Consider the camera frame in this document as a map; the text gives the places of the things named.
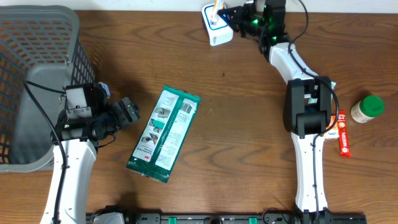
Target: barcode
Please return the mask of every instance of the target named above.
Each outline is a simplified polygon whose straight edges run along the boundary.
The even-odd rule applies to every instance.
[[[186,113],[190,113],[192,110],[192,106],[189,103],[182,103],[181,109],[182,111]]]

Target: blue trim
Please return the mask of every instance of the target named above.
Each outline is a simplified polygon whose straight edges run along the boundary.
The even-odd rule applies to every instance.
[[[209,24],[209,28],[210,28],[211,30],[218,30],[218,29],[221,29],[221,28],[227,27],[228,25],[225,25],[225,26],[223,26],[223,27],[219,27],[219,28],[217,28],[217,29],[212,29],[212,28],[211,28],[211,24],[210,24],[210,22],[209,22],[209,18],[207,18],[206,9],[207,9],[208,7],[213,7],[213,6],[214,6],[214,5],[207,6],[207,7],[205,8],[205,10],[204,10],[204,12],[205,12],[205,15],[206,15],[207,24]]]

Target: wooden table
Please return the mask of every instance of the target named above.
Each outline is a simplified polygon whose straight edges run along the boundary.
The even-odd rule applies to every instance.
[[[99,151],[87,210],[121,204],[133,211],[261,213],[291,210],[295,151],[284,129],[286,84],[252,40],[210,47],[199,12],[80,11],[80,39],[109,85],[112,100],[137,103],[141,120]],[[304,14],[288,13],[291,36]],[[364,212],[368,223],[398,222],[398,16],[310,14],[297,49],[320,75],[337,82],[347,112],[368,94],[386,111],[366,124],[348,116],[352,158],[325,143],[325,193],[335,212]],[[168,184],[124,166],[164,85],[202,97]],[[51,172],[0,175],[0,223],[38,223]]]

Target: plastic basket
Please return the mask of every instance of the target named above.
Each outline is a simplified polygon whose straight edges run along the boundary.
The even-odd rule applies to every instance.
[[[0,172],[52,168],[51,130],[23,80],[58,90],[93,82],[78,33],[78,16],[67,7],[0,7]],[[55,124],[65,96],[30,89]]]

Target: green package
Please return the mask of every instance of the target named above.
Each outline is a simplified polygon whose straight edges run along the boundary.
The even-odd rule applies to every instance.
[[[164,86],[126,168],[167,183],[200,101]]]

